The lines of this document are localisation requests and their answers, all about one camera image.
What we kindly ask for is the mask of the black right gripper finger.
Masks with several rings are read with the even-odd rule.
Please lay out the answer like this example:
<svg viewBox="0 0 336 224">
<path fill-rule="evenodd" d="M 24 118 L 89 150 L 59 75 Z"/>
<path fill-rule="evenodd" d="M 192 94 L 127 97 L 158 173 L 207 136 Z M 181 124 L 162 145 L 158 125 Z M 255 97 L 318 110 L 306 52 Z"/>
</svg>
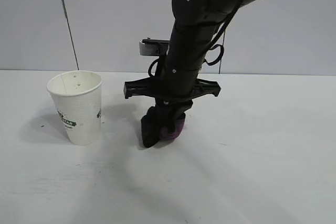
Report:
<svg viewBox="0 0 336 224">
<path fill-rule="evenodd" d="M 171 107 L 168 103 L 165 103 L 163 100 L 155 101 L 155 112 L 157 115 L 168 115 L 171 110 Z"/>
<path fill-rule="evenodd" d="M 172 105 L 167 120 L 169 133 L 180 133 L 182 131 L 186 118 L 185 112 L 189 110 L 192 105 L 192 100 Z"/>
</svg>

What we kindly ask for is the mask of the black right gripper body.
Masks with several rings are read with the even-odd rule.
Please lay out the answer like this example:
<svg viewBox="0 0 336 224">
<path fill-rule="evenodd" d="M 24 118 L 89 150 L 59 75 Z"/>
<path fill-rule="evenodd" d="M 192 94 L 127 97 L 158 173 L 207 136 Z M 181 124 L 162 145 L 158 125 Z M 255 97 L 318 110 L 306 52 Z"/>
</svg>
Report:
<svg viewBox="0 0 336 224">
<path fill-rule="evenodd" d="M 145 96 L 163 101 L 189 101 L 207 94 L 217 97 L 220 86 L 216 81 L 199 79 L 200 60 L 174 66 L 162 58 L 148 68 L 148 77 L 124 83 L 124 97 Z"/>
</svg>

